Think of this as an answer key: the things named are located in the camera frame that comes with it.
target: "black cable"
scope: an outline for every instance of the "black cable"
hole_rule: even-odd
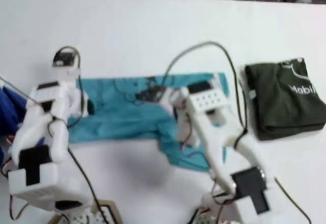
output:
[[[294,201],[294,199],[288,194],[288,192],[285,190],[285,188],[282,186],[282,184],[280,183],[279,179],[277,179],[275,177],[275,181],[277,183],[277,185],[280,187],[280,189],[282,190],[282,192],[285,194],[285,196],[287,196],[287,198],[291,201],[291,203],[293,203],[294,206],[296,206],[296,208],[301,212],[302,215],[305,216],[305,218],[308,220],[308,223],[311,224],[311,219],[310,217],[307,215],[307,213]]]
[[[234,77],[234,85],[235,85],[235,96],[236,96],[236,105],[237,105],[237,110],[238,110],[238,117],[239,117],[239,121],[241,123],[241,125],[243,126],[243,120],[242,120],[242,116],[241,116],[241,111],[240,111],[240,102],[239,102],[239,91],[238,91],[238,78],[237,78],[237,75],[236,75],[236,72],[235,72],[235,68],[234,68],[234,65],[233,65],[233,62],[232,62],[232,59],[229,55],[229,53],[227,52],[227,50],[225,49],[224,46],[222,46],[221,44],[219,44],[218,42],[214,42],[214,41],[206,41],[206,42],[202,42],[202,43],[199,43],[199,44],[196,44],[194,46],[191,46],[189,48],[187,48],[186,50],[182,51],[180,54],[178,54],[169,64],[167,70],[165,71],[165,74],[163,76],[163,80],[162,80],[162,84],[161,86],[165,86],[166,85],[166,79],[168,78],[168,75],[172,69],[172,67],[177,63],[177,61],[179,61],[180,58],[182,58],[183,56],[185,56],[186,54],[194,51],[194,50],[197,50],[197,49],[200,49],[200,48],[203,48],[203,47],[206,47],[206,46],[215,46],[215,47],[218,47],[220,48],[224,54],[226,55],[228,61],[229,61],[229,64],[231,66],[231,69],[232,69],[232,72],[233,72],[233,77]]]
[[[80,172],[82,173],[82,175],[84,176],[85,180],[87,181],[87,184],[88,184],[89,187],[90,187],[90,190],[91,190],[91,192],[92,192],[92,195],[93,195],[94,201],[95,201],[95,203],[96,203],[96,206],[97,206],[99,212],[101,213],[101,215],[102,215],[102,217],[103,217],[103,219],[104,219],[105,224],[109,224],[108,220],[106,220],[106,218],[105,218],[105,214],[104,214],[103,210],[101,209],[101,205],[100,205],[100,203],[99,203],[99,201],[98,201],[98,198],[97,198],[97,196],[96,196],[96,193],[95,193],[95,191],[94,191],[94,188],[93,188],[93,186],[92,186],[92,183],[91,183],[90,179],[88,178],[88,176],[87,176],[86,173],[84,172],[83,167],[79,164],[78,160],[76,159],[75,155],[73,154],[73,152],[71,151],[71,149],[70,149],[69,147],[68,147],[68,153],[70,154],[70,156],[71,156],[71,158],[73,159],[73,161],[75,161],[77,167],[79,168]]]
[[[69,220],[69,218],[65,214],[61,214],[61,216],[66,219],[66,221],[68,222],[68,224],[70,224],[70,220]]]
[[[66,49],[66,48],[71,48],[71,49],[75,50],[75,52],[76,52],[76,54],[77,54],[77,56],[78,56],[78,67],[80,68],[80,53],[79,53],[79,51],[78,51],[76,48],[71,47],[71,46],[65,46],[65,47],[60,48],[58,52],[62,51],[63,49]],[[31,101],[35,102],[37,105],[39,105],[39,106],[42,107],[42,105],[41,105],[38,101],[36,101],[34,98],[32,98],[32,97],[30,97],[29,95],[27,95],[26,93],[24,93],[22,90],[20,90],[19,88],[17,88],[17,87],[14,86],[13,84],[11,84],[9,81],[3,79],[1,76],[0,76],[0,79],[1,79],[4,83],[6,83],[6,84],[8,84],[9,86],[11,86],[11,87],[12,87],[13,89],[15,89],[16,91],[18,91],[18,92],[19,92],[21,95],[23,95],[25,98],[30,99]],[[80,102],[80,104],[81,104],[81,106],[80,106],[81,114],[80,114],[80,117],[76,120],[77,122],[73,123],[72,125],[67,126],[67,128],[71,128],[71,127],[75,126],[75,125],[80,121],[80,119],[81,119],[82,116],[83,116],[83,111],[84,111],[84,104],[83,104],[83,102],[84,102],[84,91],[83,91],[83,87],[81,86],[81,85],[82,85],[82,82],[81,82],[80,75],[78,76],[78,81],[79,81],[79,86],[80,86],[80,91],[81,91],[81,102]],[[55,120],[62,120],[63,122],[65,122],[62,118],[58,118],[58,117],[56,117],[56,116],[53,115],[50,111],[49,111],[48,113],[49,113],[50,115],[52,115],[52,121],[49,122],[48,125],[47,125],[47,129],[48,129],[48,130],[49,130],[49,127],[50,127],[51,123],[53,123]],[[102,209],[101,209],[101,206],[100,206],[99,201],[98,201],[98,199],[97,199],[97,197],[96,197],[96,194],[95,194],[95,192],[94,192],[94,189],[93,189],[93,186],[92,186],[90,180],[88,179],[86,173],[84,172],[83,168],[81,167],[81,165],[79,164],[79,162],[77,161],[76,157],[74,156],[74,154],[72,153],[72,151],[70,150],[69,147],[68,147],[68,152],[69,152],[69,154],[71,155],[71,157],[73,158],[73,160],[75,161],[76,165],[78,166],[78,168],[79,168],[79,170],[81,171],[81,173],[83,174],[83,176],[85,177],[85,180],[87,181],[87,184],[88,184],[88,186],[89,186],[90,189],[91,189],[91,192],[92,192],[92,195],[93,195],[94,201],[95,201],[95,203],[96,203],[96,206],[97,206],[97,208],[99,209],[99,211],[100,211],[100,213],[101,213],[101,215],[102,215],[102,217],[103,217],[103,219],[104,219],[105,224],[108,224],[108,220],[106,219],[106,217],[105,217],[105,215],[104,215],[104,213],[103,213],[103,211],[102,211]]]
[[[81,59],[80,53],[77,50],[77,48],[75,48],[73,46],[64,46],[64,47],[60,48],[57,51],[57,53],[63,51],[64,49],[72,49],[75,52],[75,54],[77,55],[77,58],[78,58],[77,67],[78,67],[78,69],[80,69],[82,59]],[[81,80],[80,75],[78,75],[78,84],[79,84],[79,88],[80,88],[80,112],[81,112],[81,114],[71,125],[68,125],[68,129],[77,125],[77,123],[82,119],[83,113],[84,113],[84,99],[85,98],[84,98],[84,90],[83,90],[82,80]]]

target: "red wire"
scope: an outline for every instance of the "red wire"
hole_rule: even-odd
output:
[[[25,204],[21,209],[20,211],[18,212],[17,216],[14,217],[13,215],[13,211],[12,211],[12,204],[13,204],[13,196],[10,195],[10,199],[9,199],[9,215],[10,215],[10,218],[12,220],[18,220],[20,218],[20,216],[22,215],[23,211],[26,209],[26,207],[29,205],[29,203]]]
[[[229,204],[229,203],[231,203],[231,202],[232,202],[232,200],[224,200],[224,201],[223,201],[223,203],[222,203],[222,205],[221,205],[221,207],[220,207],[220,209],[219,209],[218,217],[217,217],[217,219],[216,219],[216,224],[219,224],[219,220],[220,220],[220,217],[221,217],[221,214],[222,214],[222,210],[223,210],[224,205],[225,205],[225,204]]]
[[[8,178],[8,172],[9,171],[7,171],[6,173],[4,173],[4,168],[7,166],[7,164],[10,162],[12,160],[12,158],[11,157],[9,157],[4,163],[3,163],[3,165],[1,166],[1,174],[4,176],[4,177],[6,177],[6,178]]]
[[[186,114],[187,117],[188,117],[188,121],[189,121],[189,134],[188,136],[186,137],[186,139],[181,143],[181,150],[183,151],[184,148],[185,148],[185,145],[187,144],[187,142],[189,141],[190,137],[192,136],[193,134],[193,125],[192,125],[192,122],[190,120],[190,116],[188,114]]]
[[[6,140],[9,144],[12,144],[14,142],[15,136],[14,135],[8,135],[6,137]]]

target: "white plastic part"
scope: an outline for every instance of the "white plastic part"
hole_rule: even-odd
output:
[[[31,205],[57,213],[65,213],[55,208],[56,201],[71,200],[82,203],[78,208],[92,204],[92,194],[82,174],[71,158],[64,162],[40,165],[40,182],[26,185],[26,170],[11,171],[9,192],[11,195],[26,200]]]
[[[221,89],[191,94],[186,100],[187,111],[190,114],[206,112],[228,104],[229,102]]]
[[[102,206],[101,210],[103,211],[105,219],[109,223],[114,223],[108,208]],[[97,211],[95,214],[93,214],[90,211],[90,208],[85,209],[83,212],[72,212],[67,217],[69,218],[69,222],[66,220],[66,218],[62,217],[58,224],[105,224],[101,212]]]
[[[37,86],[32,89],[32,99],[26,104],[23,124],[17,131],[10,150],[13,162],[18,167],[21,150],[35,147],[44,137],[45,142],[49,144],[52,162],[40,165],[40,182],[33,185],[26,185],[25,169],[11,171],[9,189],[11,195],[24,199],[33,206],[61,213],[66,211],[56,209],[56,201],[78,201],[81,206],[75,209],[79,209],[90,206],[93,198],[85,178],[67,151],[68,118],[82,114],[81,91],[75,85],[79,70],[76,65],[68,68],[56,67],[55,70],[58,71],[58,78],[62,80],[59,80],[58,85],[48,85],[45,88]],[[88,115],[87,100],[88,96],[84,93],[82,116]],[[46,113],[40,103],[48,101],[52,104],[49,113]]]

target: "white logo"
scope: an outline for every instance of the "white logo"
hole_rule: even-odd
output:
[[[292,91],[298,93],[298,94],[302,94],[302,95],[307,95],[307,94],[311,94],[311,93],[316,93],[315,87],[313,85],[308,86],[308,87],[299,87],[297,88],[296,86],[291,86],[289,85],[289,87],[291,88]]]

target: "teal fabric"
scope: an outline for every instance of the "teal fabric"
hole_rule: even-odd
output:
[[[168,77],[166,85],[179,88],[211,80],[212,77],[209,73],[175,75]],[[225,75],[219,73],[218,77],[224,93],[228,96]],[[207,171],[202,147],[186,147],[184,151],[180,150],[180,143],[175,140],[177,124],[174,117],[158,104],[135,100],[135,93],[145,90],[148,86],[160,85],[161,81],[162,77],[82,79],[83,89],[95,105],[95,114],[82,118],[76,126],[69,129],[70,142],[155,138],[158,140],[159,149],[166,154],[171,164],[191,170]],[[197,151],[202,154],[188,157]]]

